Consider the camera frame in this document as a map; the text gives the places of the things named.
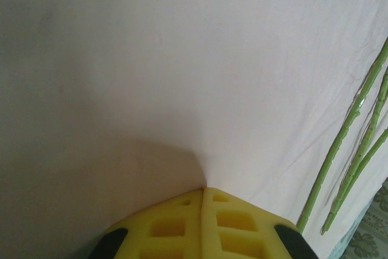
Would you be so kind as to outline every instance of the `white fabric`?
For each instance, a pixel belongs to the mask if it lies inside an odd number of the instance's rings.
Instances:
[[[88,252],[116,220],[195,187],[177,176],[164,191],[163,163],[127,158],[129,137],[193,151],[209,186],[296,222],[388,35],[388,0],[1,1],[2,258]],[[320,258],[388,176],[384,145],[319,234],[377,90],[306,227]]]

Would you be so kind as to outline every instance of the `square hole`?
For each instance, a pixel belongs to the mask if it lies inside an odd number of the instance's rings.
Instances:
[[[221,247],[224,252],[241,254],[257,259],[267,258],[262,241],[227,234],[226,232],[220,232],[219,239],[221,240]]]
[[[140,252],[140,259],[183,259],[182,249],[145,249]]]
[[[163,218],[151,225],[151,237],[183,237],[186,221],[183,218]]]
[[[236,210],[220,210],[216,214],[217,225],[232,229],[257,231],[256,224],[250,214]]]

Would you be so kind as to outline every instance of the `black rubber part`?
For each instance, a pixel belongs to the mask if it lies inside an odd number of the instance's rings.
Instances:
[[[319,259],[298,231],[282,224],[275,226],[275,230],[292,259]]]
[[[88,259],[114,259],[127,234],[128,230],[123,227],[107,233],[98,242]]]

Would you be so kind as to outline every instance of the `white sheet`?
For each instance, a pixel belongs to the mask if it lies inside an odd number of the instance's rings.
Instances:
[[[81,257],[114,221],[200,186],[196,159],[209,186],[296,222],[388,35],[388,0],[1,1],[4,258]],[[304,233],[320,258],[388,176],[383,146],[319,234],[376,90]],[[138,156],[132,138],[197,158]]]

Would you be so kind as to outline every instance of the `green plant stalk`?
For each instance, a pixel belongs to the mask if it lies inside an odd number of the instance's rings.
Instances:
[[[384,104],[387,102],[387,98],[388,98],[388,89],[386,91],[386,95],[385,95],[385,98],[384,98]]]
[[[348,168],[344,179],[341,182],[341,185],[339,186],[337,196],[335,197],[332,207],[330,208],[329,215],[336,215],[336,213],[340,209],[340,205],[343,203],[343,199],[345,196],[345,193],[347,192],[348,187],[350,187],[352,180],[355,179],[355,172],[357,171],[358,166],[360,165],[361,161],[363,160],[365,153],[367,152],[376,131],[377,122],[380,118],[381,110],[383,109],[384,102],[386,100],[386,93],[388,89],[388,67],[385,71],[383,81],[380,85],[380,89],[377,95],[377,102],[375,104],[375,108],[373,109],[372,117],[370,119],[370,123],[368,125],[368,128],[364,134],[364,136],[361,139],[361,142],[357,148],[356,154],[354,155],[352,161],[350,162],[350,167]]]
[[[350,190],[352,189],[353,185],[355,184],[355,182],[357,181],[358,177],[360,177],[360,174],[361,172],[364,170],[364,168],[367,166],[368,162],[370,161],[370,159],[373,157],[373,155],[377,152],[377,150],[380,148],[380,146],[386,141],[386,139],[388,138],[388,128],[386,128],[384,130],[384,132],[381,134],[381,136],[377,139],[377,141],[375,142],[375,144],[372,146],[372,148],[370,148],[369,152],[365,155],[364,159],[361,161],[361,163],[359,164],[355,174],[354,174],[354,179],[350,182],[349,184],[349,187],[346,189],[345,193],[344,193],[344,199],[342,201],[339,202],[339,207],[342,206],[342,204],[344,203],[347,195],[349,194]],[[321,234],[323,235],[326,231],[328,231],[330,229],[330,226],[332,225],[335,217],[336,217],[337,213],[330,213],[327,218],[326,218],[326,221],[322,227],[322,230],[321,230]]]
[[[372,87],[373,83],[376,80],[376,77],[378,76],[379,72],[381,71],[381,68],[383,66],[384,62],[381,62],[383,59],[386,59],[386,55],[388,54],[388,38],[386,39],[383,48],[380,51],[380,54],[378,55],[375,62],[373,62],[372,66],[370,67],[368,74],[364,80],[364,84],[362,85],[362,88],[360,90],[360,93],[355,98],[353,104],[351,105],[351,108],[345,118],[345,121],[343,125],[341,126],[337,136],[335,137],[326,157],[323,161],[323,164],[321,166],[321,169],[319,170],[318,176],[313,184],[312,190],[310,191],[309,197],[307,199],[306,204],[304,205],[304,208],[302,210],[302,213],[299,217],[299,220],[296,224],[298,230],[300,232],[303,232],[311,211],[314,207],[316,198],[318,197],[318,194],[321,190],[322,183],[330,169],[330,166],[332,165],[332,161],[335,158],[335,155],[338,152],[338,149],[340,148],[343,139],[347,135],[349,131],[349,127],[354,122],[355,118],[360,115],[360,108],[363,105],[363,102],[369,93],[370,88]]]

